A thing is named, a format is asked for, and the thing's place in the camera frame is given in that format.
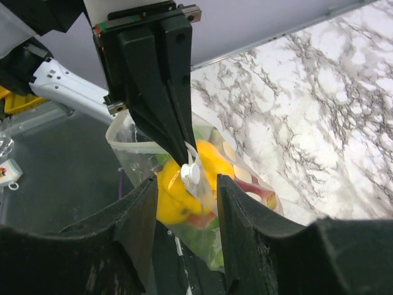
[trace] gray wall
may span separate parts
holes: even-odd
[[[185,0],[201,7],[202,21],[193,24],[192,63],[198,64],[251,43],[323,17],[329,8],[359,0]],[[41,38],[65,67],[105,87],[91,31],[80,17],[67,34]]]

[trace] transparent bag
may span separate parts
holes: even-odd
[[[157,219],[211,270],[224,271],[217,217],[217,175],[228,175],[247,195],[279,214],[282,206],[273,188],[236,155],[215,127],[194,113],[192,121],[203,166],[201,181],[193,194],[183,185],[178,164],[136,128],[128,111],[117,115],[106,139],[134,186],[152,174],[157,175]]]

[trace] gray surface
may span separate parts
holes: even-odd
[[[358,0],[186,0],[203,10],[202,21],[193,25],[194,65],[268,39],[325,16],[329,8],[346,7]],[[65,67],[101,87],[104,74],[93,45],[88,22],[80,17],[67,34],[50,32],[43,43]]]
[[[75,113],[14,136],[10,157],[24,175],[19,190],[4,189],[0,223],[30,232],[58,231],[116,201],[120,165],[106,130]]]

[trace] marble countertop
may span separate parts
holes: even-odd
[[[194,71],[192,103],[289,219],[393,217],[393,0]]]

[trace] yellow pepper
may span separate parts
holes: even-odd
[[[198,153],[206,176],[212,187],[214,198],[217,198],[217,175],[235,177],[230,163],[221,156],[219,151],[208,141],[196,142]],[[201,216],[209,209],[203,207],[184,187],[180,177],[180,166],[173,160],[167,161],[158,177],[157,219],[164,224],[177,224],[185,221],[190,214]]]

